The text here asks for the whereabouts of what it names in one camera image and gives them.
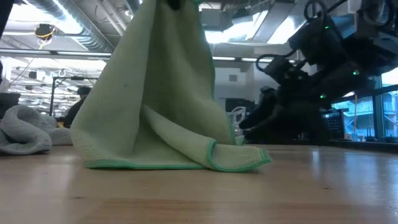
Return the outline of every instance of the industrial ceiling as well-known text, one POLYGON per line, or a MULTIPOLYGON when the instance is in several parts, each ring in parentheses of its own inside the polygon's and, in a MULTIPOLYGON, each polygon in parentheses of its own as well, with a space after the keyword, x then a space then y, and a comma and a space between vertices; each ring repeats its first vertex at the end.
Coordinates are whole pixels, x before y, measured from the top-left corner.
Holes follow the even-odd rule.
MULTIPOLYGON (((325 0, 331 5, 337 0, 325 0)), ((2 54, 2 49, 111 53, 123 36, 141 0, 24 0, 15 5, 0 41, 0 55, 6 64, 9 91, 22 93, 20 103, 49 112, 52 77, 98 78, 106 65, 98 58, 37 58, 32 54, 2 54), (36 28, 49 24, 52 38, 37 37, 36 28)), ((256 58, 261 54, 285 54, 284 44, 305 22, 303 7, 307 0, 211 0, 200 4, 200 11, 216 15, 202 24, 222 26, 217 15, 234 17, 239 10, 249 19, 227 29, 206 30, 214 57, 256 58)), ((336 15, 347 13, 343 6, 336 15)), ((250 63, 216 62, 216 67, 238 67, 250 63)), ((62 116, 78 100, 77 86, 93 86, 95 80, 58 79, 55 89, 55 116, 62 116)))

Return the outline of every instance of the wooden table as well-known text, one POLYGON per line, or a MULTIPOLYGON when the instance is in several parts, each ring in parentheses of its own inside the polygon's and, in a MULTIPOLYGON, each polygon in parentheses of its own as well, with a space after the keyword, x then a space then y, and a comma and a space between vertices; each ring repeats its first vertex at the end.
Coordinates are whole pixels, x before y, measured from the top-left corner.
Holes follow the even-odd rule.
POLYGON ((398 223, 398 157, 265 146, 256 172, 89 170, 72 147, 0 157, 0 223, 398 223))

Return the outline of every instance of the microfiber cloth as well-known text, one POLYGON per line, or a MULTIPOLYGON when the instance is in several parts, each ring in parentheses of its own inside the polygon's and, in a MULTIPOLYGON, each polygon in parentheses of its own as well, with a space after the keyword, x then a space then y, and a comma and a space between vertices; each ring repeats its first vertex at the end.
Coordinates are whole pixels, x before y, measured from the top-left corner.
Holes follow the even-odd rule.
POLYGON ((57 121, 24 105, 9 108, 0 121, 0 153, 30 155, 52 146, 72 145, 70 130, 57 128, 57 121))
POLYGON ((144 1, 72 124, 88 168, 244 172, 270 162, 236 144, 213 99, 215 69, 198 5, 144 1))

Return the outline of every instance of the black equipment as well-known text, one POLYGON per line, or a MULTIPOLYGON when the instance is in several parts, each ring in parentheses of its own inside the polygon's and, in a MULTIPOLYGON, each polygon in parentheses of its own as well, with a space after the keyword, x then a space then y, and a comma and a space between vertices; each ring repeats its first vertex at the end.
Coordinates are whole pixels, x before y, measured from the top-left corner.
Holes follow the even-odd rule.
POLYGON ((261 105, 240 124, 250 129, 247 140, 291 140, 308 132, 310 139, 323 144, 329 134, 321 109, 331 109, 351 91, 374 87, 369 77, 398 67, 398 1, 363 0, 357 31, 344 39, 328 13, 346 1, 327 9, 322 1, 309 0, 304 10, 307 23, 289 39, 291 53, 258 58, 257 69, 280 86, 267 90, 261 105), (321 11, 310 17, 308 8, 316 4, 321 11), (288 57, 298 50, 305 59, 293 65, 288 57), (265 57, 274 59, 261 68, 259 61, 265 57), (318 72, 310 76, 302 71, 306 63, 317 65, 318 72))

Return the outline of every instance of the exposed pipe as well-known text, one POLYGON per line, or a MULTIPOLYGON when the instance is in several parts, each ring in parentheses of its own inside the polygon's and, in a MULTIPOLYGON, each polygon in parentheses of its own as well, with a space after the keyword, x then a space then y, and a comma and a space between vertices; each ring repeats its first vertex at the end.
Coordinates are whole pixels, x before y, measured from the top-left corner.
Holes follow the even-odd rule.
POLYGON ((116 21, 112 18, 112 16, 109 14, 109 12, 106 10, 105 6, 102 4, 100 0, 95 0, 95 3, 97 3, 99 9, 102 10, 102 12, 105 14, 106 18, 110 21, 114 29, 120 34, 120 36, 123 36, 124 31, 119 27, 119 25, 116 23, 116 21))
POLYGON ((112 52, 114 47, 98 30, 81 9, 71 0, 27 0, 28 3, 50 14, 57 21, 57 27, 73 37, 87 50, 93 52, 112 52))
POLYGON ((104 5, 109 9, 110 13, 115 17, 115 19, 119 22, 119 25, 122 27, 122 29, 126 30, 127 29, 127 25, 126 23, 123 21, 123 19, 120 17, 120 15, 118 14, 118 12, 116 12, 116 9, 111 5, 111 3, 109 2, 109 0, 103 0, 104 5))

